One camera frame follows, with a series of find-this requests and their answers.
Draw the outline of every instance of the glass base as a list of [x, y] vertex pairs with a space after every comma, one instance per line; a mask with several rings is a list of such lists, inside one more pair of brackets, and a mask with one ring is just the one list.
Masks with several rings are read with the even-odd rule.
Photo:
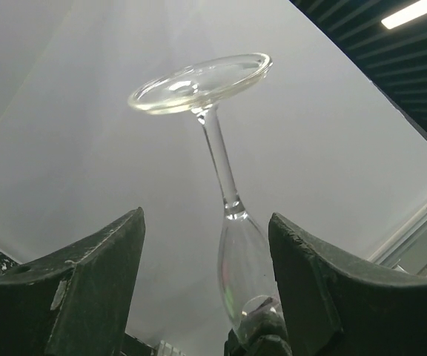
[[[251, 310], [261, 300], [262, 303]], [[244, 309], [246, 316], [235, 330], [235, 334], [246, 349], [262, 335], [273, 334], [279, 335], [283, 340], [288, 339], [281, 303], [278, 300], [273, 297], [258, 296], [248, 302]]]
[[128, 104], [150, 114], [209, 108], [258, 82], [271, 65], [270, 56], [263, 53], [191, 65], [143, 85], [128, 98]]

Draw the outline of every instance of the white backdrop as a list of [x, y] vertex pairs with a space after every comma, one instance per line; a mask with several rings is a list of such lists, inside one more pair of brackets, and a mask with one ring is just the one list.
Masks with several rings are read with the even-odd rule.
[[32, 260], [142, 206], [130, 334], [214, 356], [228, 330], [202, 129], [126, 105], [153, 77], [273, 57], [266, 80], [219, 110], [239, 191], [265, 228], [278, 211], [366, 256], [427, 200], [427, 142], [288, 1], [48, 2], [0, 0], [12, 24], [0, 20], [0, 248]]

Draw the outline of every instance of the glass rim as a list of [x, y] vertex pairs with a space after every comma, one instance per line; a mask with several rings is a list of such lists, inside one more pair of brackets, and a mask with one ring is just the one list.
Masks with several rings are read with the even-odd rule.
[[[210, 91], [206, 95], [205, 94], [203, 96], [193, 95], [190, 99], [186, 99], [185, 101], [183, 101], [182, 105], [183, 106], [192, 105], [196, 102], [201, 101], [200, 99], [202, 97], [205, 98], [205, 101], [206, 101], [205, 104], [207, 104], [208, 102], [214, 103], [218, 99], [221, 99], [222, 97], [232, 96], [235, 93], [239, 93], [239, 92], [243, 91], [244, 89], [248, 88], [248, 86], [249, 86], [248, 84], [250, 84], [251, 82], [254, 82], [256, 79], [260, 80], [261, 77], [268, 71], [269, 67], [272, 65], [272, 59], [268, 54], [264, 54], [264, 53], [260, 53], [260, 52], [244, 53], [244, 54], [237, 54], [237, 55], [232, 55], [232, 56], [219, 57], [216, 59], [210, 59], [208, 61], [199, 62], [199, 63], [196, 63], [194, 65], [188, 65], [187, 67], [183, 67], [181, 69], [175, 70], [168, 75], [161, 76], [157, 79], [153, 79], [153, 80], [143, 84], [141, 87], [136, 89], [131, 95], [129, 95], [128, 105], [130, 107], [138, 110], [138, 111], [147, 111], [146, 109], [143, 108], [144, 105], [142, 104], [140, 99], [146, 93], [152, 91], [157, 86], [163, 84], [167, 80], [172, 80], [172, 78], [175, 78], [177, 76], [181, 76], [183, 74], [189, 73], [191, 71], [198, 70], [198, 69], [203, 68], [203, 67], [209, 67], [209, 66], [218, 64], [220, 62], [227, 62], [228, 63], [228, 61], [230, 60], [232, 62], [232, 64], [234, 64], [235, 59], [238, 59], [239, 57], [246, 57], [246, 56], [251, 57], [252, 63], [257, 62], [258, 59], [261, 59], [261, 62], [259, 64], [258, 68], [253, 73], [250, 73], [247, 76], [241, 78], [240, 80], [237, 80], [233, 84], [220, 86], [219, 88], [213, 89], [212, 91]], [[176, 106], [178, 106], [178, 105], [166, 105], [165, 107], [166, 108], [175, 108]]]

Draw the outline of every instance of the ceiling slat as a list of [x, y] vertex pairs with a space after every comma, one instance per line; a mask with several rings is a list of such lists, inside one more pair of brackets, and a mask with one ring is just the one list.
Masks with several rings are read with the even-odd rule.
[[388, 37], [390, 33], [388, 32], [381, 32], [381, 33], [377, 33], [375, 36], [372, 37], [367, 37], [367, 39], [364, 39], [363, 41], [357, 42], [355, 44], [353, 44], [350, 47], [347, 47], [348, 50], [356, 50], [357, 48], [361, 48], [363, 46], [366, 46], [370, 43], [373, 43], [375, 41], [379, 41], [381, 39], [384, 39], [385, 37]]
[[397, 95], [427, 94], [427, 88], [415, 89], [415, 90], [397, 90], [394, 93]]
[[404, 99], [400, 100], [402, 104], [427, 104], [427, 99]]
[[372, 69], [372, 68], [381, 67], [383, 65], [390, 65], [391, 63], [398, 63], [398, 62], [406, 61], [408, 59], [413, 59], [413, 58], [418, 58], [418, 57], [423, 57], [423, 56], [427, 56], [427, 49], [426, 50], [419, 50], [416, 52], [410, 52], [409, 54], [405, 54], [402, 56], [398, 56], [398, 57], [374, 62], [374, 63], [371, 63], [369, 65], [366, 65], [365, 67]]
[[378, 17], [374, 17], [370, 20], [368, 20], [367, 22], [363, 22], [360, 26], [358, 27], [351, 27], [350, 30], [344, 32], [344, 34], [342, 34], [341, 36], [337, 37], [337, 41], [341, 42], [344, 41], [345, 39], [348, 39], [349, 37], [352, 37], [353, 35], [356, 35], [357, 33], [366, 30], [367, 28], [380, 23], [382, 19], [382, 16], [378, 16]]
[[399, 69], [399, 70], [391, 70], [389, 72], [377, 73], [377, 74], [375, 74], [375, 77], [376, 78], [385, 78], [387, 76], [396, 76], [396, 75], [400, 75], [400, 74], [419, 72], [421, 70], [427, 70], [427, 65], [418, 65], [416, 67], [404, 67], [403, 69]]
[[322, 4], [324, 0], [316, 0], [315, 2], [312, 3], [312, 5], [306, 10], [308, 13], [312, 13], [314, 10], [317, 9], [317, 7], [319, 5]]
[[398, 85], [417, 84], [417, 83], [427, 83], [427, 76], [422, 78], [398, 80], [396, 82], [386, 82], [384, 85], [386, 87], [396, 87]]
[[352, 20], [355, 16], [363, 13], [364, 11], [366, 11], [370, 7], [378, 4], [379, 2], [380, 2], [380, 0], [369, 0], [369, 1], [366, 1], [362, 6], [358, 7], [355, 11], [352, 11], [347, 16], [344, 16], [338, 22], [336, 22], [335, 24], [333, 24], [332, 26], [330, 26], [328, 30], [330, 32], [336, 30], [340, 26], [342, 26], [342, 25], [346, 24], [347, 22], [349, 22], [350, 20]]
[[350, 0], [339, 0], [332, 7], [330, 7], [327, 11], [325, 11], [318, 19], [317, 22], [321, 23], [326, 20], [330, 15], [339, 10], [342, 6], [347, 4]]
[[413, 36], [411, 38], [404, 39], [402, 41], [395, 42], [395, 43], [390, 44], [388, 46], [381, 47], [380, 49], [361, 54], [361, 55], [357, 56], [357, 59], [366, 59], [366, 58], [369, 58], [372, 56], [376, 56], [377, 54], [388, 52], [390, 50], [396, 50], [397, 48], [404, 47], [404, 46], [407, 46], [409, 44], [412, 45], [416, 42], [423, 41], [425, 39], [427, 39], [427, 32], [421, 33], [421, 34], [419, 34], [417, 36]]

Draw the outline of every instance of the inverted wine glass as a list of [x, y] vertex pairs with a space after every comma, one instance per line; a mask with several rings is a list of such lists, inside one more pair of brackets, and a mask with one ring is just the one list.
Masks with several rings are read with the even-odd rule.
[[268, 239], [236, 190], [217, 108], [221, 99], [264, 78], [271, 65], [263, 53], [214, 59], [155, 79], [128, 99], [132, 108], [153, 115], [191, 111], [202, 125], [224, 203], [219, 287], [233, 330], [244, 345], [265, 320], [281, 325], [284, 321]]

